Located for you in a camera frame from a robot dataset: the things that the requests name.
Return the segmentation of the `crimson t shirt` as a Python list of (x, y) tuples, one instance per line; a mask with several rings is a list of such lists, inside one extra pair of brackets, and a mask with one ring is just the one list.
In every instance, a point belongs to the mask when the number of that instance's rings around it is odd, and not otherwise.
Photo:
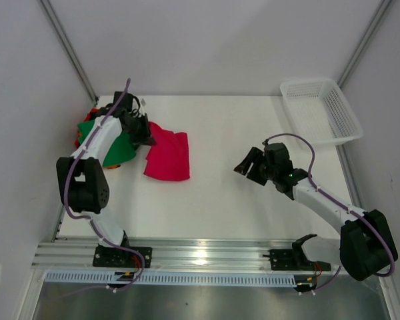
[(189, 140), (186, 132), (163, 129), (149, 123), (156, 144), (146, 156), (143, 174), (159, 181), (180, 182), (190, 179)]

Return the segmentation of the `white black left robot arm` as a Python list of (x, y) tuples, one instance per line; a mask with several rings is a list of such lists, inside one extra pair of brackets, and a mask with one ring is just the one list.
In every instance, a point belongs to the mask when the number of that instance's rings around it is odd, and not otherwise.
[(156, 144), (138, 97), (124, 91), (113, 102), (90, 113), (82, 141), (56, 163), (61, 202), (74, 220), (86, 220), (108, 259), (118, 267), (131, 260), (126, 232), (109, 212), (110, 188), (104, 170), (132, 160), (141, 146)]

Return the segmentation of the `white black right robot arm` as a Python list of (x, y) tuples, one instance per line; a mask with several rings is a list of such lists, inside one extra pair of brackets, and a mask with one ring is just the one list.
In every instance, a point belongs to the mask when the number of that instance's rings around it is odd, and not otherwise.
[(284, 143), (252, 147), (234, 171), (262, 186), (272, 182), (278, 192), (312, 210), (338, 233), (338, 239), (308, 234), (294, 241), (291, 261), (297, 268), (328, 263), (357, 281), (393, 274), (398, 253), (384, 214), (345, 204), (320, 187), (310, 170), (293, 166)]

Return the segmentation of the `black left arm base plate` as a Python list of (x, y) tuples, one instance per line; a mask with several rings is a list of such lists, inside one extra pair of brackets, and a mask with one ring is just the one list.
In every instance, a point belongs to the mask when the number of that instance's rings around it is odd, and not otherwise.
[[(153, 249), (151, 247), (132, 247), (131, 249), (141, 254), (145, 259), (145, 268), (150, 268)], [(93, 257), (93, 266), (137, 269), (141, 268), (142, 262), (134, 253), (98, 245)]]

